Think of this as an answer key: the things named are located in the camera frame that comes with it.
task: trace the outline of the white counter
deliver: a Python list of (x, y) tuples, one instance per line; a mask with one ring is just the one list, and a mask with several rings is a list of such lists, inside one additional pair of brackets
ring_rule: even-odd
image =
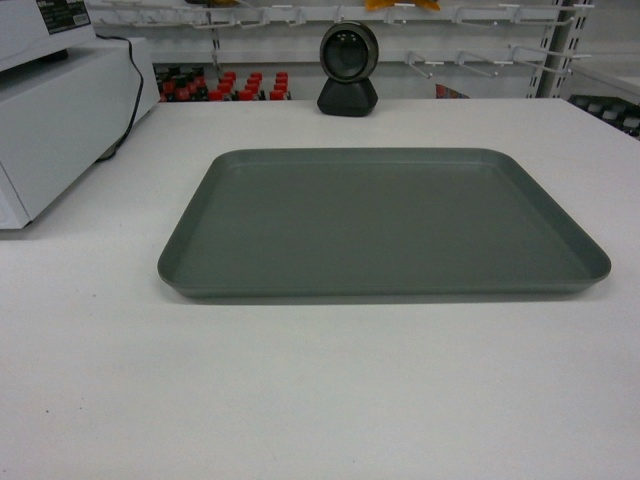
[[(513, 302), (189, 301), (156, 262), (239, 148), (484, 147), (611, 275)], [(640, 472), (640, 144), (560, 100), (159, 105), (0, 233), (0, 479), (630, 479)]]

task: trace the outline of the gray tray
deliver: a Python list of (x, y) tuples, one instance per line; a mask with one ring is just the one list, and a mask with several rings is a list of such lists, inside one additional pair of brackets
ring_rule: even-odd
[(510, 157), (273, 149), (218, 157), (158, 271), (188, 297), (575, 292), (600, 247)]

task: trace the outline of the shelf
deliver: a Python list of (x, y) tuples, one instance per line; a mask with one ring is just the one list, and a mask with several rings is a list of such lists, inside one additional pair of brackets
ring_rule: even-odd
[(204, 8), (197, 6), (145, 5), (133, 1), (87, 2), (93, 23), (100, 26), (128, 26), (141, 28), (190, 27), (213, 29), (225, 27), (259, 27), (284, 22), (291, 26), (306, 22), (339, 22), (360, 20), (403, 24), (406, 22), (451, 22), (461, 26), (491, 27), (498, 23), (522, 26), (557, 25), (559, 11), (588, 8), (520, 6), (497, 4), (490, 7), (450, 6), (440, 11), (398, 3), (392, 8), (367, 11), (364, 7), (322, 6), (306, 7), (272, 5), (270, 7), (238, 6)]

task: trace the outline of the black cable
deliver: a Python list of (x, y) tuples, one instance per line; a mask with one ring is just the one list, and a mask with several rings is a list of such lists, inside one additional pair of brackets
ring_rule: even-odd
[(125, 130), (124, 134), (120, 137), (120, 139), (111, 147), (111, 152), (105, 154), (104, 156), (96, 160), (97, 162), (104, 162), (105, 160), (111, 160), (113, 157), (116, 156), (116, 153), (118, 153), (118, 149), (127, 139), (127, 137), (129, 136), (129, 133), (131, 133), (131, 129), (133, 128), (133, 123), (135, 122), (136, 115), (138, 114), (140, 97), (142, 97), (142, 88), (144, 87), (144, 77), (142, 76), (140, 69), (138, 69), (136, 62), (133, 60), (133, 44), (131, 43), (131, 40), (125, 37), (104, 36), (104, 35), (96, 35), (96, 37), (101, 38), (103, 40), (121, 40), (121, 41), (127, 42), (129, 44), (129, 60), (131, 61), (131, 65), (133, 65), (133, 68), (135, 68), (136, 72), (138, 73), (138, 76), (140, 77), (140, 85), (138, 86), (136, 103), (133, 106), (133, 114), (131, 115), (131, 120), (129, 120), (129, 125), (127, 126), (127, 129)]

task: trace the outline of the shelving unit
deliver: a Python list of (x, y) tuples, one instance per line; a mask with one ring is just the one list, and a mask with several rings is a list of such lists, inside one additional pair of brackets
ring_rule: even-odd
[(214, 72), (293, 70), (297, 98), (317, 94), (324, 78), (320, 39), (341, 20), (366, 22), (378, 37), (372, 80), (382, 97), (428, 98), (436, 83), (476, 98), (558, 96), (593, 8), (591, 0), (441, 1), (440, 11), (411, 3), (368, 11), (355, 0), (251, 1), (216, 8), (182, 0), (90, 0), (87, 6), (99, 32), (146, 37), (154, 63), (209, 64)]

